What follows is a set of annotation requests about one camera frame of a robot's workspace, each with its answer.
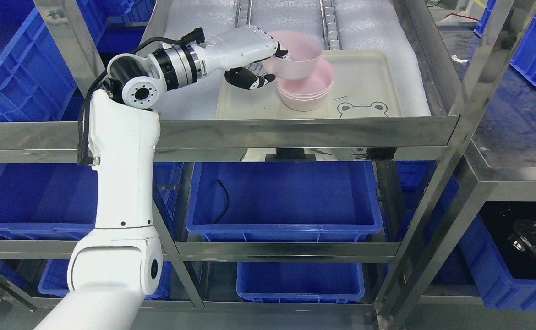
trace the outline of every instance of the concrete floor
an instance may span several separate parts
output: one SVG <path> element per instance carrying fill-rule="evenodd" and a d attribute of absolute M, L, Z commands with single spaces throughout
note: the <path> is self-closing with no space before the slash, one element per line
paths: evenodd
<path fill-rule="evenodd" d="M 0 330 L 31 330 L 46 312 L 30 313 L 10 303 L 0 305 Z M 408 330 L 536 330 L 536 313 L 494 311 L 481 305 L 417 305 Z M 187 313 L 144 310 L 132 330 L 375 330 L 356 315 L 313 313 Z"/>

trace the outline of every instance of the white foam sheet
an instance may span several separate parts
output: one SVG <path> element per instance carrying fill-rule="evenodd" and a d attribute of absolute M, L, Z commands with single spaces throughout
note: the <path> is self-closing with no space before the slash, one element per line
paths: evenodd
<path fill-rule="evenodd" d="M 233 29 L 235 14 L 234 0 L 174 0 L 164 36 L 180 39 L 194 28 L 203 27 L 209 38 Z M 223 75 L 216 71 L 191 86 L 164 93 L 154 110 L 165 121 L 215 119 Z"/>
<path fill-rule="evenodd" d="M 343 49 L 385 53 L 404 115 L 430 116 L 415 52 L 390 0 L 335 0 L 335 13 Z"/>
<path fill-rule="evenodd" d="M 266 32 L 304 33 L 319 40 L 325 50 L 319 0 L 254 0 L 251 24 Z"/>
<path fill-rule="evenodd" d="M 235 26 L 234 0 L 174 0 L 164 33 L 179 38 L 203 27 L 209 38 Z M 337 24 L 345 50 L 380 50 L 387 54 L 405 116 L 430 116 L 415 53 L 390 0 L 336 0 Z M 254 0 L 252 24 L 265 31 L 292 30 L 323 45 L 318 0 Z M 163 120 L 211 120 L 223 73 L 216 71 L 192 86 L 163 94 L 155 105 Z"/>

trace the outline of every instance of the stack of pink bowls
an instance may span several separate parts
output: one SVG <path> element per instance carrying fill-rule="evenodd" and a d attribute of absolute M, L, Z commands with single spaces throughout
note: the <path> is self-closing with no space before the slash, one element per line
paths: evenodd
<path fill-rule="evenodd" d="M 287 59 L 273 56 L 262 62 L 266 71 L 276 75 L 282 102 L 296 111 L 311 111 L 323 105 L 333 88 L 335 72 L 321 58 L 319 42 L 294 31 L 274 31 L 269 35 L 289 50 Z"/>

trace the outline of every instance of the tray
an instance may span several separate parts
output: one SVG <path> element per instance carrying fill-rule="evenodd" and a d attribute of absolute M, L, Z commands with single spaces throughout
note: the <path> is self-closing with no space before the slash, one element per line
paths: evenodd
<path fill-rule="evenodd" d="M 378 50 L 323 52 L 335 69 L 327 102 L 313 111 L 295 111 L 280 100 L 275 82 L 243 90 L 222 80 L 216 119 L 323 119 L 402 117 L 386 55 Z"/>

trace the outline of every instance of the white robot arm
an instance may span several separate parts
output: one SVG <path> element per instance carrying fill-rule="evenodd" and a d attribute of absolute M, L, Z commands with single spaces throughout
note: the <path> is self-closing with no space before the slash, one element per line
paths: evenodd
<path fill-rule="evenodd" d="M 90 88 L 79 116 L 77 163 L 92 165 L 98 173 L 95 229 L 71 255 L 71 292 L 37 330 L 130 329 L 144 297 L 156 291 L 163 265 L 152 216 L 160 124 L 149 108 L 163 92 L 219 69 L 234 86 L 261 87 L 274 76 L 256 76 L 243 66 L 273 55 L 284 57 L 287 50 L 257 27 L 245 26 L 207 42 L 202 29 L 195 29 L 146 58 L 121 54 L 111 60 L 107 90 L 95 90 L 103 74 Z"/>

